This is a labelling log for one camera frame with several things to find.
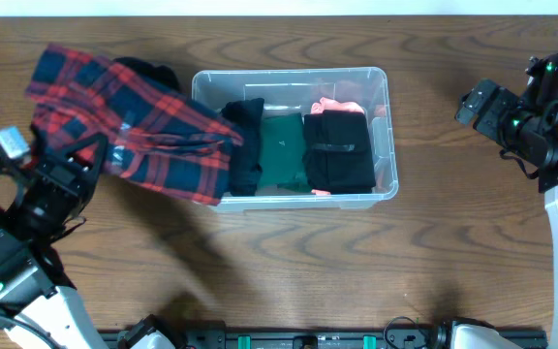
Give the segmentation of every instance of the wood grain tabletop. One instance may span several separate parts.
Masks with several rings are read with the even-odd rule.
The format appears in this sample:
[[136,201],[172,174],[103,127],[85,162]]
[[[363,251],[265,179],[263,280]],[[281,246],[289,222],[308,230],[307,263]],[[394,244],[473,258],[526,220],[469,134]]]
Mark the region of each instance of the wood grain tabletop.
[[[0,18],[0,128],[30,136],[23,91],[49,42],[169,65],[188,90],[205,69],[388,76],[399,192],[371,209],[215,214],[104,176],[87,224],[55,244],[99,329],[154,313],[271,328],[457,315],[549,331],[537,182],[453,116],[481,78],[521,92],[528,58],[558,50],[558,16]],[[0,179],[0,203],[13,192]]]

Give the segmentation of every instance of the red and navy plaid fabric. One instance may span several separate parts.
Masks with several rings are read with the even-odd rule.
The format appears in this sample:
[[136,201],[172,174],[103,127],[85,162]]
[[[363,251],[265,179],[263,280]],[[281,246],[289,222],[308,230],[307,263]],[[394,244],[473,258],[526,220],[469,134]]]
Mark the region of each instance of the red and navy plaid fabric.
[[[176,198],[217,205],[228,188],[237,126],[214,111],[105,57],[50,45],[27,95],[47,149],[108,137],[104,172]],[[77,153],[91,163],[94,148]]]

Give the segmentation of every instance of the storage box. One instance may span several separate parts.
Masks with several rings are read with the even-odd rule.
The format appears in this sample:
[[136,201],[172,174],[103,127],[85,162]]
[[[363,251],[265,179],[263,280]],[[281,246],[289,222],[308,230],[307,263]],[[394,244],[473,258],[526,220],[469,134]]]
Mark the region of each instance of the storage box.
[[305,115],[322,97],[338,102],[357,102],[366,111],[377,185],[371,194],[329,196],[265,187],[260,188],[254,197],[232,197],[227,193],[215,210],[369,208],[395,196],[399,182],[387,75],[380,68],[202,71],[193,77],[193,99],[216,111],[228,102],[259,97],[265,99],[263,117],[296,111]]

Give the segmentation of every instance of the green folded shirt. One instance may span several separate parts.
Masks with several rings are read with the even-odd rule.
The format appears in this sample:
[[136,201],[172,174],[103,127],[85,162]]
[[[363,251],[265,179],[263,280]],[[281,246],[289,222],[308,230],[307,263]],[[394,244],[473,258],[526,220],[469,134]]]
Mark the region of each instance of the green folded shirt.
[[262,119],[262,149],[259,187],[278,185],[295,191],[310,191],[302,163],[305,139],[299,112]]

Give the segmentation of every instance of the white wall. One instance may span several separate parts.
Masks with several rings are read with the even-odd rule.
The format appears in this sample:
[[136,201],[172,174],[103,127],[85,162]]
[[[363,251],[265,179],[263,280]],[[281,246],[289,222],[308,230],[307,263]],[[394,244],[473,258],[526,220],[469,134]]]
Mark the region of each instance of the white wall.
[[0,16],[558,15],[558,0],[0,0]]

